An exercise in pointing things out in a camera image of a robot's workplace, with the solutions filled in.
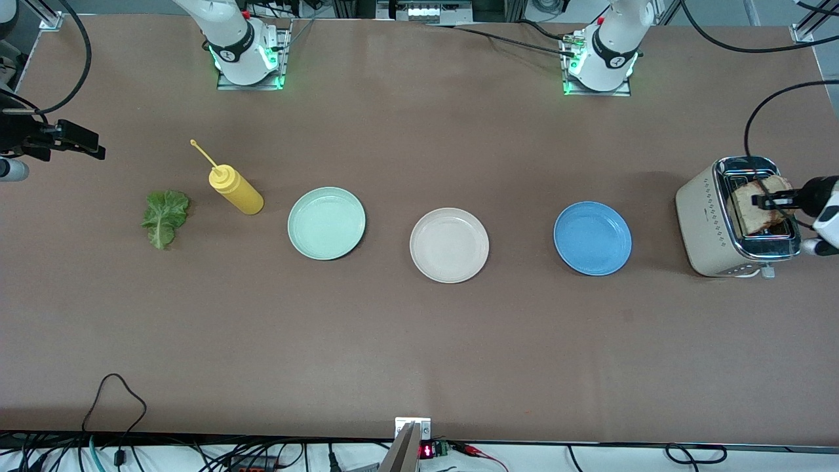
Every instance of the bread slice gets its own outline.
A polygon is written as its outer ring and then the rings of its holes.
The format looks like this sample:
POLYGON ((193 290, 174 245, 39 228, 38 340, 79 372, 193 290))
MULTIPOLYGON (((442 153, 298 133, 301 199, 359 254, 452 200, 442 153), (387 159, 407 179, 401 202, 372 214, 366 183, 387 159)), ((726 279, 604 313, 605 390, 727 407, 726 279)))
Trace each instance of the bread slice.
MULTIPOLYGON (((782 176, 769 176, 761 181, 769 193, 793 188, 792 184, 782 176)), ((739 220, 742 234, 755 234, 784 221, 784 216, 778 210, 761 210, 757 205, 752 204, 752 195, 763 194, 763 189, 756 181, 751 181, 732 193, 728 202, 728 211, 733 218, 739 220)), ((795 210, 784 211, 791 215, 795 210)))

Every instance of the bottle nozzle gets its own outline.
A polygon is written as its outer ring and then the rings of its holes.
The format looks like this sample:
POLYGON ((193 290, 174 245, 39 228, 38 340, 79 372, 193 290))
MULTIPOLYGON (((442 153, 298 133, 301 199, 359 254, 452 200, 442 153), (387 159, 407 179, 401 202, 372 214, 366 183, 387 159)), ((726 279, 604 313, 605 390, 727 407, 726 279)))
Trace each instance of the bottle nozzle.
POLYGON ((207 160, 210 161, 210 164, 212 164, 212 169, 214 172, 216 172, 216 175, 221 176, 221 171, 218 169, 218 165, 216 164, 216 162, 198 145, 198 143, 196 143, 194 139, 190 139, 190 144, 192 144, 192 147, 198 149, 198 151, 202 153, 204 157, 207 158, 207 160))

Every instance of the plate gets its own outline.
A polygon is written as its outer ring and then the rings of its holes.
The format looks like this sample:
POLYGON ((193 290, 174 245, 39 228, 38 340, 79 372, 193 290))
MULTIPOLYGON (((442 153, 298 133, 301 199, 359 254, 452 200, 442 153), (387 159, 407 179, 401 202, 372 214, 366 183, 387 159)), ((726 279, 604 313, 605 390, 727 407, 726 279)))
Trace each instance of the plate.
POLYGON ((586 275, 609 275, 629 260, 632 234, 621 215, 610 207, 578 202, 556 219, 554 245, 572 269, 586 275))
POLYGON ((486 264, 489 236, 471 213, 439 208, 416 223, 410 249, 411 259, 426 277, 456 284, 468 281, 486 264))
POLYGON ((355 195, 334 186, 303 195, 289 213, 289 239, 295 249, 317 260, 337 259, 361 241, 367 217, 355 195))

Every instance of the red wire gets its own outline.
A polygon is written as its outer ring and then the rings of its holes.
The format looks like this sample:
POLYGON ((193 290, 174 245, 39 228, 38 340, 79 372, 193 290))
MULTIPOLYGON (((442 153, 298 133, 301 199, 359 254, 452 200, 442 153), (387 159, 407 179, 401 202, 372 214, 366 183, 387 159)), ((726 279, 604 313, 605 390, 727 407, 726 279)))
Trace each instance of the red wire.
POLYGON ((491 455, 489 455, 489 454, 487 454, 487 453, 481 453, 481 454, 483 454, 482 459, 489 459, 489 460, 491 460, 491 461, 493 461, 493 462, 497 462, 497 463, 499 463, 502 467, 504 467, 504 472, 510 472, 510 469, 508 469, 508 468, 507 468, 507 466, 506 466, 506 465, 504 465, 504 462, 501 462, 500 460, 495 459, 493 456, 491 456, 491 455))
POLYGON ((510 472, 510 469, 508 469, 507 466, 504 465, 504 462, 501 462, 500 460, 495 459, 493 456, 481 451, 481 449, 476 448, 475 446, 467 445, 466 448, 465 448, 465 452, 467 454, 469 454, 473 457, 477 457, 479 459, 489 459, 492 462, 496 462, 496 463, 500 464, 502 467, 504 467, 504 472, 510 472))

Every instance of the robotic arm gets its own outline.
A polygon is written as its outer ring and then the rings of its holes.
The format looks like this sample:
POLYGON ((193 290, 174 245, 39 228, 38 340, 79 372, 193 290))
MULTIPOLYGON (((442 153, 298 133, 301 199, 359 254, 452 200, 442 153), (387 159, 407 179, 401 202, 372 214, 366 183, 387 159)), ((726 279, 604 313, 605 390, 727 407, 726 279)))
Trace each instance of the robotic arm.
POLYGON ((247 86, 279 67, 277 27, 245 19, 236 0, 174 0, 198 23, 216 67, 230 82, 247 86))
MULTIPOLYGON (((17 20, 18 0, 0 0, 0 39, 6 38, 17 20)), ((22 181, 29 175, 26 164, 14 159, 22 155, 47 162, 51 150, 70 150, 105 159, 98 134, 64 119, 50 125, 32 114, 16 114, 25 108, 23 103, 8 89, 0 92, 0 182, 22 181)))
POLYGON ((632 74, 641 39, 655 20, 652 0, 610 0, 602 24, 575 32, 581 41, 571 47, 576 54, 568 73, 582 85, 610 92, 632 74))
POLYGON ((818 238, 801 245, 807 254, 839 254, 839 176, 810 179, 800 189, 755 195, 752 203, 763 210, 800 209, 815 218, 813 230, 818 238))

